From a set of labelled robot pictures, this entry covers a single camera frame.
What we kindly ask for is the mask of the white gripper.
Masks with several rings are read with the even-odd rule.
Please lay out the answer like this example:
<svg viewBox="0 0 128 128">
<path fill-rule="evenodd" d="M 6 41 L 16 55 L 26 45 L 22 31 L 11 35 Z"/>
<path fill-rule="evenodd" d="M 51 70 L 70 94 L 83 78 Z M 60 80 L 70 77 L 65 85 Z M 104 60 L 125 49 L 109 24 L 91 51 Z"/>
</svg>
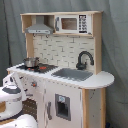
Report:
<svg viewBox="0 0 128 128">
<path fill-rule="evenodd" d="M 21 89 L 21 93 L 23 97 L 26 97 L 25 91 L 23 89 L 23 85 L 18 77 L 17 73 L 10 73 L 3 79 L 3 85 L 16 85 Z"/>
</svg>

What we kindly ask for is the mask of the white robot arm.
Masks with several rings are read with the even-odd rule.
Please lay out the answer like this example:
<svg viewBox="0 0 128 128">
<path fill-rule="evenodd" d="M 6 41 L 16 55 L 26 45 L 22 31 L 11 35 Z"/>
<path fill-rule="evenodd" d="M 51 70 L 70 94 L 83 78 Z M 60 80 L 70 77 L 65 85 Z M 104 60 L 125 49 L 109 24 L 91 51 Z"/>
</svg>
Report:
<svg viewBox="0 0 128 128">
<path fill-rule="evenodd" d="M 0 112 L 0 121 L 12 118 L 22 112 L 22 102 L 27 99 L 23 85 L 16 73 L 10 73 L 3 79 L 0 87 L 0 103 L 5 103 L 5 110 Z M 20 115 L 11 122 L 0 124 L 0 128 L 38 128 L 37 122 L 29 114 Z"/>
</svg>

